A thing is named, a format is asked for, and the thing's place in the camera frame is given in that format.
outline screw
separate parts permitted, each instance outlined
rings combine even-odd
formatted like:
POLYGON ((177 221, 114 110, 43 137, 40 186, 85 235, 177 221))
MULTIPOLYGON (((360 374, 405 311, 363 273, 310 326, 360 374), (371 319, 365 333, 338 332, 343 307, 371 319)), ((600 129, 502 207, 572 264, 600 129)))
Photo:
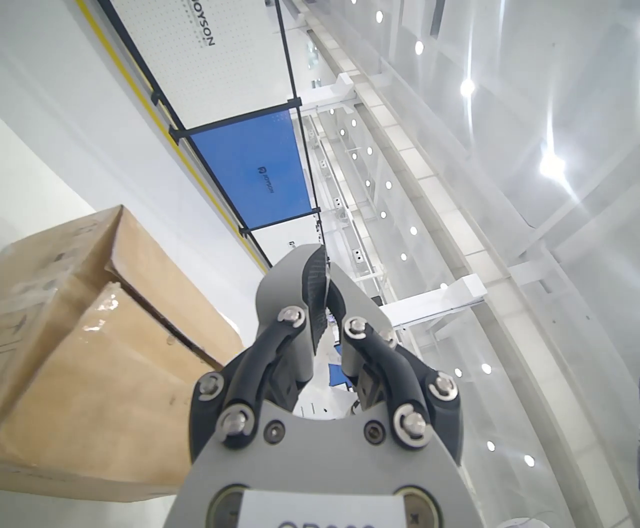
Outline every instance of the screw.
POLYGON ((225 379, 218 372, 208 372, 200 378, 198 389, 200 390, 200 401, 211 401, 225 386, 225 379))
POLYGON ((349 324, 349 329, 353 333, 362 333, 367 328, 367 322, 364 319, 352 319, 349 324))
POLYGON ((382 444, 385 441, 385 436, 384 426, 376 420, 371 420, 364 426, 364 437, 370 444, 382 444))
POLYGON ((436 388, 438 389, 438 392, 441 393, 443 396, 448 396, 454 388, 453 381, 448 380, 447 378, 443 378, 441 376, 438 376, 436 378, 435 385, 436 385, 436 388))
POLYGON ((246 416, 243 412, 236 411, 227 416, 222 422, 222 430, 227 436, 236 436, 242 433, 246 424, 246 416))
POLYGON ((272 420, 264 428, 264 441, 267 444, 279 444, 284 438, 284 424, 280 420, 272 420))
POLYGON ((414 411, 404 418, 402 428, 410 437, 420 438, 424 435, 424 432, 427 429, 427 422, 424 421, 424 418, 422 418, 420 413, 414 411))
POLYGON ((282 319, 288 323, 295 323, 300 318, 300 312, 295 308, 287 308, 282 314, 282 319))

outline box flap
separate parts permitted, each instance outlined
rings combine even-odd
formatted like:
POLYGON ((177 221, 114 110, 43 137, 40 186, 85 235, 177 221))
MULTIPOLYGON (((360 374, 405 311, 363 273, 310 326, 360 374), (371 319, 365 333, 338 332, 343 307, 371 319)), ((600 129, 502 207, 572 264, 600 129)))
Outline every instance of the box flap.
POLYGON ((243 349, 240 336, 123 208, 111 254, 115 275, 221 365, 243 349))

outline recessed light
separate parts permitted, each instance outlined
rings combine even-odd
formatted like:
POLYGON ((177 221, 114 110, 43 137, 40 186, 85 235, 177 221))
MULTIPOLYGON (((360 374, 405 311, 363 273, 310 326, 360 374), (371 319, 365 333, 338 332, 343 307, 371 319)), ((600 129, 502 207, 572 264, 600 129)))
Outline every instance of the recessed light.
POLYGON ((540 161, 540 173, 542 176, 551 178, 558 182, 564 181, 564 159, 557 157, 552 151, 545 152, 540 161))
POLYGON ((465 79, 460 85, 460 93, 462 97, 471 97, 471 94, 476 89, 476 84, 471 79, 465 79))

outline white beam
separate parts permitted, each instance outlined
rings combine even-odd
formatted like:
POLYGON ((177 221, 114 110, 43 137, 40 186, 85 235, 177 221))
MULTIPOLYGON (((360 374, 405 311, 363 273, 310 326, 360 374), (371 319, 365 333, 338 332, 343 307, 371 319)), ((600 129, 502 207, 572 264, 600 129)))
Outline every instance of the white beam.
POLYGON ((381 306, 394 328, 455 314, 482 300, 486 288, 474 273, 459 278, 446 289, 437 289, 381 306))

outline white wall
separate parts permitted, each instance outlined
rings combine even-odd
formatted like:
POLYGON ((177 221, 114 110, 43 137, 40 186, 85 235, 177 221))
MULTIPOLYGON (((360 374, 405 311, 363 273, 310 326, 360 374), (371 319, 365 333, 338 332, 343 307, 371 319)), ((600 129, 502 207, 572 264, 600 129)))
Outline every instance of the white wall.
POLYGON ((0 120, 0 248, 95 212, 0 120))

